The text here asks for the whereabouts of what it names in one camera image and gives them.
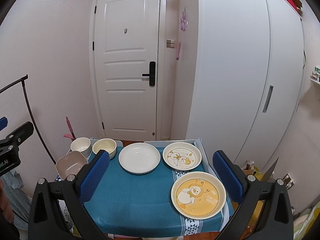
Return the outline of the person's left hand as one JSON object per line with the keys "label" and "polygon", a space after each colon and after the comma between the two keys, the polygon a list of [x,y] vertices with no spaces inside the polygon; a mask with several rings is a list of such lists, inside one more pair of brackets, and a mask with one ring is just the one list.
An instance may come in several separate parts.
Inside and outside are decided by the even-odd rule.
{"label": "person's left hand", "polygon": [[3,216],[4,218],[7,220],[7,222],[9,223],[13,223],[14,222],[14,213],[11,209],[9,200],[4,192],[4,184],[3,181],[0,180],[0,206],[1,206],[1,210],[3,211]]}

